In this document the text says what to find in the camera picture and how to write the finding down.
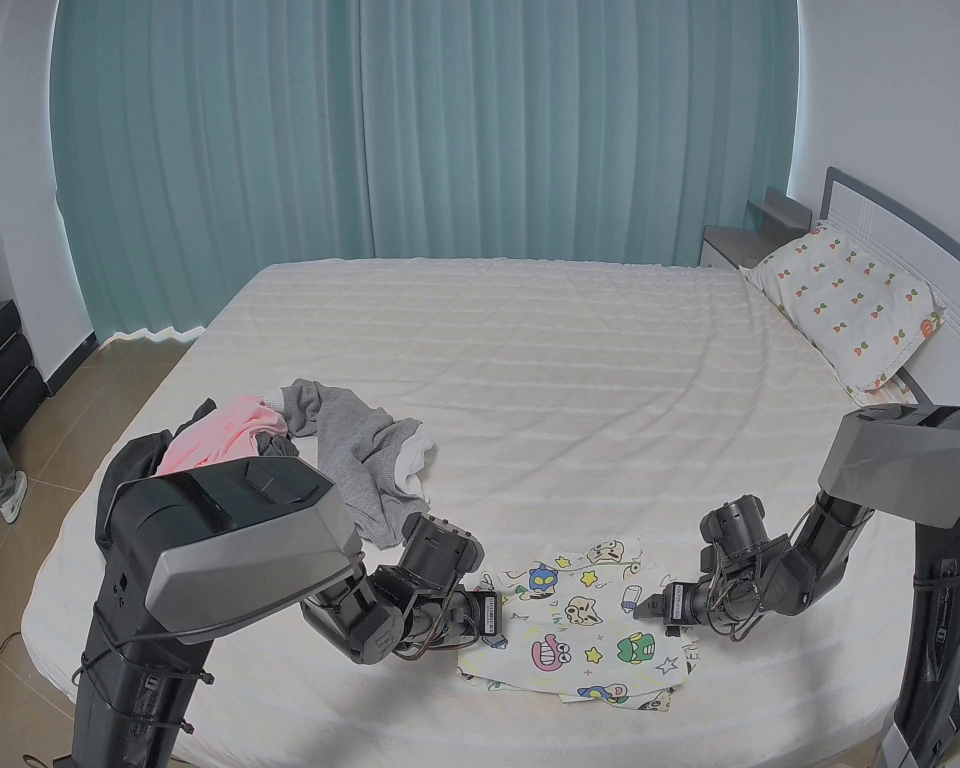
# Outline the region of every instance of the headboard frame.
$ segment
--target headboard frame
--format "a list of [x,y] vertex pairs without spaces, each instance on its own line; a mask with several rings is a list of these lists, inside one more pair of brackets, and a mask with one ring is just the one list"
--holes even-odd
[[925,280],[943,324],[900,370],[920,402],[960,405],[960,243],[872,186],[827,168],[820,218]]

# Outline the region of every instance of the white pillow with heart print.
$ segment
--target white pillow with heart print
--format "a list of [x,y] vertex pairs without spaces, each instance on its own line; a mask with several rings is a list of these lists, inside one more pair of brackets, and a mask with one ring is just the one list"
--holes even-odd
[[940,326],[926,283],[833,224],[818,222],[744,272],[851,394],[882,386]]

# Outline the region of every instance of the white bed sheet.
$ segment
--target white bed sheet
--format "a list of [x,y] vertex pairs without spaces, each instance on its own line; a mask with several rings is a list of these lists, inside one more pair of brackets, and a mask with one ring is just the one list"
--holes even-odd
[[[809,506],[854,406],[826,361],[739,275],[503,259],[274,266],[224,309],[121,437],[175,426],[205,397],[291,375],[350,387],[433,430],[433,509],[472,530],[489,567],[546,542],[641,536],[696,578],[698,523],[745,492],[771,535]],[[36,577],[23,635],[69,677],[103,564],[103,466]],[[875,732],[896,696],[910,616],[912,528],[877,516],[841,586],[734,645],[701,631],[701,666],[667,713],[490,693],[455,654],[354,666],[294,607],[218,640],[176,754],[250,766],[799,765]],[[397,551],[370,552],[370,565]],[[590,681],[592,684],[603,681]]]

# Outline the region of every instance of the shoe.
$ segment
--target shoe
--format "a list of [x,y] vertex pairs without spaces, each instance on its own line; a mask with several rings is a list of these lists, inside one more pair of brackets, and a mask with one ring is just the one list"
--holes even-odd
[[20,514],[20,506],[23,504],[23,497],[27,495],[27,475],[23,472],[16,474],[16,484],[13,487],[13,497],[3,505],[0,505],[0,515],[8,522],[16,520]]

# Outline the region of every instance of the curtain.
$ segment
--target curtain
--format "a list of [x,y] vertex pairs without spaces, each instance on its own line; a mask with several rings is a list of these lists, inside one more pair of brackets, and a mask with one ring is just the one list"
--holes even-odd
[[99,336],[327,257],[695,265],[789,173],[796,0],[61,0],[60,208]]

